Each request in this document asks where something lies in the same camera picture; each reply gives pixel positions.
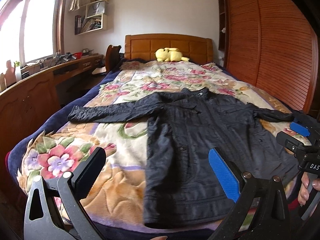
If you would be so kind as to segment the person's right hand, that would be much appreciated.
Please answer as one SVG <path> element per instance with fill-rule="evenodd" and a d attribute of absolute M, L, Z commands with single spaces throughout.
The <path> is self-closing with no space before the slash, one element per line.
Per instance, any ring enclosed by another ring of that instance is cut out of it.
<path fill-rule="evenodd" d="M 302 176 L 302 184 L 301 184 L 300 191 L 298 194 L 298 202 L 300 205 L 305 205 L 306 201 L 309 199 L 309 192 L 308 192 L 309 185 L 312 185 L 312 187 L 315 190 L 320 191 L 320 180 L 315 179 L 313 182 L 310 182 L 308 174 L 306 172 L 304 172 L 304 174 Z"/>

